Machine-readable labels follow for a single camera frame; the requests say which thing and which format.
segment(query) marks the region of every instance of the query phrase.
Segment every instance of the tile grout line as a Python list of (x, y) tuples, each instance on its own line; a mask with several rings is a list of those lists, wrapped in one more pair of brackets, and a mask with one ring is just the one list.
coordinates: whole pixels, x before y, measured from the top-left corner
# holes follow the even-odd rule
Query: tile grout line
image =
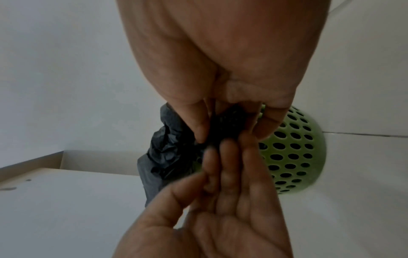
[(335, 134), (351, 134), (351, 135), (363, 135), (363, 136), (408, 138), (408, 136), (403, 136), (403, 135), (385, 135), (385, 134), (369, 134), (369, 133), (335, 133)]

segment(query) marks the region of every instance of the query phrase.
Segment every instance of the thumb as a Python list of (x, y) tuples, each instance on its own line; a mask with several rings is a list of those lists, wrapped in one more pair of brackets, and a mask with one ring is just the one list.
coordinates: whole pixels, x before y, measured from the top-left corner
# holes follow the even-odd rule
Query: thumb
[(170, 105), (193, 131), (197, 142), (204, 143), (210, 131), (210, 117), (204, 100), (189, 105), (170, 102)]
[(168, 185), (152, 200), (136, 223), (143, 227), (173, 227), (183, 209), (198, 197), (206, 181), (206, 174), (199, 172)]

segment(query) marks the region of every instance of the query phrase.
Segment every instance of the laundry basket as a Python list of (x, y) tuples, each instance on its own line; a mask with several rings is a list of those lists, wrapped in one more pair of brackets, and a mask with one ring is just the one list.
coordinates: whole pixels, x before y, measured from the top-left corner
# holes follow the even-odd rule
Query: laundry basket
[(319, 125), (291, 107), (279, 128), (259, 143), (278, 194), (299, 192), (312, 185), (326, 160), (326, 143)]

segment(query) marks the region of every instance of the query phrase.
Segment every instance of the wooden edge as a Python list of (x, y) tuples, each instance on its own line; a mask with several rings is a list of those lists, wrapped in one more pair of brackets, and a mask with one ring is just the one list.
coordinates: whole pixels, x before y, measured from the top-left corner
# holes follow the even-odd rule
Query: wooden edge
[(10, 178), (20, 176), (32, 170), (45, 167), (59, 169), (64, 152), (57, 152), (47, 156), (31, 159), (14, 165), (0, 168), (0, 183)]

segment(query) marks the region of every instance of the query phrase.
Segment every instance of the trash bag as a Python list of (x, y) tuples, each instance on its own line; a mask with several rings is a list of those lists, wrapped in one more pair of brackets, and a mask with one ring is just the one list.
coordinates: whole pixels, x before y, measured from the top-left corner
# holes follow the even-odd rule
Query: trash bag
[(137, 168), (146, 193), (147, 206), (169, 183), (200, 168), (207, 146), (219, 147), (224, 138), (237, 139), (243, 130), (246, 114), (239, 105), (211, 118), (205, 144), (195, 141), (194, 133), (167, 103), (160, 108), (164, 126), (153, 134), (147, 153), (137, 160)]

